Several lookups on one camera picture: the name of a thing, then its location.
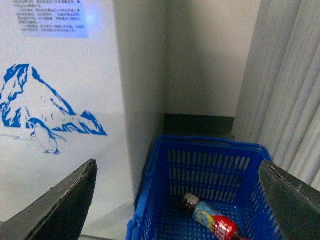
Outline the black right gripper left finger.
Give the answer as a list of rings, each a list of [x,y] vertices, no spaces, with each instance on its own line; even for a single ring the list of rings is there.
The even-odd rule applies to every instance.
[[[0,225],[2,240],[78,240],[90,206],[97,162],[90,159],[26,209]]]

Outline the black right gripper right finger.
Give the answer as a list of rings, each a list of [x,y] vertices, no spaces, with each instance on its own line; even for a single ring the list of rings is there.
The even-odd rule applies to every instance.
[[[286,240],[320,238],[320,192],[274,163],[264,160],[259,180]]]

